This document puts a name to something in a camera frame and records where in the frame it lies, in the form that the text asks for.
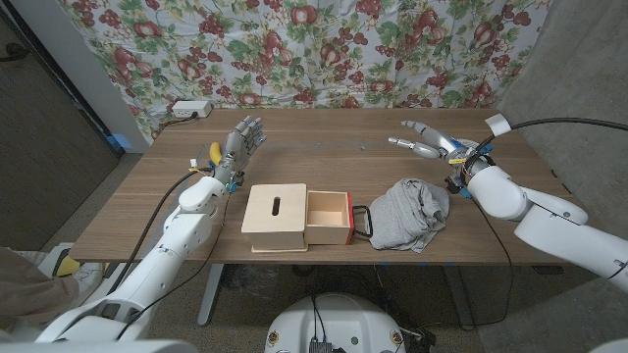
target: white wall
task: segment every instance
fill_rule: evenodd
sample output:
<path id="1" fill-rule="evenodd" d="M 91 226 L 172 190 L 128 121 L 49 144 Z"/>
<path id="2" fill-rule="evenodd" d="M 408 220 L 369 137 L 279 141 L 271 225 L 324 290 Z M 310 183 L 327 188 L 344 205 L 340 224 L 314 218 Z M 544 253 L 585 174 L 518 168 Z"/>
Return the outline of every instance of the white wall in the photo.
<path id="1" fill-rule="evenodd" d="M 57 2 L 11 0 L 11 3 L 125 150 L 145 152 L 148 142 L 129 107 Z"/>

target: wooden table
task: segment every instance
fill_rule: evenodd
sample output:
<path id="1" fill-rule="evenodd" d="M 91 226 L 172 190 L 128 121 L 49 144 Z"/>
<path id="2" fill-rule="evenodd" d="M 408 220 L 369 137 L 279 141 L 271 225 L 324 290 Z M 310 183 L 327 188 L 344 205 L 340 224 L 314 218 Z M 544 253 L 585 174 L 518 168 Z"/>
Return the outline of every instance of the wooden table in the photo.
<path id="1" fill-rule="evenodd" d="M 388 145 L 388 137 L 420 140 L 403 120 L 423 122 L 459 138 L 481 141 L 490 134 L 484 119 L 489 109 L 360 109 L 360 110 L 215 110 L 209 118 L 168 127 L 137 163 L 111 199 L 77 240 L 71 256 L 78 261 L 124 262 L 164 192 L 187 172 L 189 159 L 204 145 L 223 142 L 246 115 L 263 119 L 268 141 L 246 168 L 245 185 L 229 203 L 225 226 L 220 217 L 214 236 L 189 260 L 210 263 L 283 264 L 422 264 L 504 265 L 503 250 L 475 205 L 461 195 L 450 197 L 446 227 L 421 253 L 375 250 L 368 241 L 350 245 L 311 245 L 305 253 L 251 253 L 240 226 L 252 184 L 299 183 L 311 190 L 349 191 L 354 205 L 370 205 L 403 177 L 418 177 L 445 186 L 451 168 L 443 161 L 423 160 L 409 150 Z M 518 132 L 494 140 L 492 156 L 513 180 L 575 201 Z M 201 163 L 206 164 L 207 155 Z M 191 178 L 190 184 L 197 178 Z M 165 203 L 144 241 L 161 235 L 159 226 L 176 195 Z M 362 217 L 357 217 L 358 228 Z M 561 264 L 561 260 L 523 243 L 513 234 L 516 224 L 491 219 L 515 265 Z"/>

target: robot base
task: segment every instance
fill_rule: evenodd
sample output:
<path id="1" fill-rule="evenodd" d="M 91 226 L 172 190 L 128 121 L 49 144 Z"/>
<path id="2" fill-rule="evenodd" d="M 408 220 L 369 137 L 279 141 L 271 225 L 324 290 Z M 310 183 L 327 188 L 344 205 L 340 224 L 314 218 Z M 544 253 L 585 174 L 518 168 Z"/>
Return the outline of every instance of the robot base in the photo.
<path id="1" fill-rule="evenodd" d="M 331 343 L 331 347 L 328 344 L 328 347 L 319 348 L 316 353 L 405 352 L 400 342 L 401 331 L 393 318 L 365 299 L 344 293 L 321 294 L 316 296 L 316 308 L 323 320 L 326 341 Z M 312 352 L 310 342 L 314 337 L 314 325 L 312 298 L 299 300 L 273 321 L 268 329 L 264 352 Z M 323 328 L 318 317 L 316 335 L 318 342 L 322 343 Z"/>

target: box lid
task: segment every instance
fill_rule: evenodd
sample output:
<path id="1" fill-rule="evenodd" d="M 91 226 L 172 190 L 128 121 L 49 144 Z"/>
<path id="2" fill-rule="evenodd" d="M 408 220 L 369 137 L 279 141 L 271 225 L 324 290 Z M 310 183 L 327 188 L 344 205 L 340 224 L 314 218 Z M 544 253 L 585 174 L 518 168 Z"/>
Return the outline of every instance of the box lid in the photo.
<path id="1" fill-rule="evenodd" d="M 306 199 L 304 183 L 253 185 L 241 231 L 305 231 Z"/>

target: floral fabric backdrop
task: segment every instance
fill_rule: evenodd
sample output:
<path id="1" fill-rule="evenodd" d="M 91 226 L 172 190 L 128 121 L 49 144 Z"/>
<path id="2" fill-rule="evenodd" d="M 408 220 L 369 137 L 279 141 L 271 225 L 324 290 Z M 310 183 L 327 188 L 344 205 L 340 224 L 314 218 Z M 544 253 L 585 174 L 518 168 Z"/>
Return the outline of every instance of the floral fabric backdrop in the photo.
<path id="1" fill-rule="evenodd" d="M 490 107 L 551 0 L 58 0 L 149 142 L 217 108 Z"/>

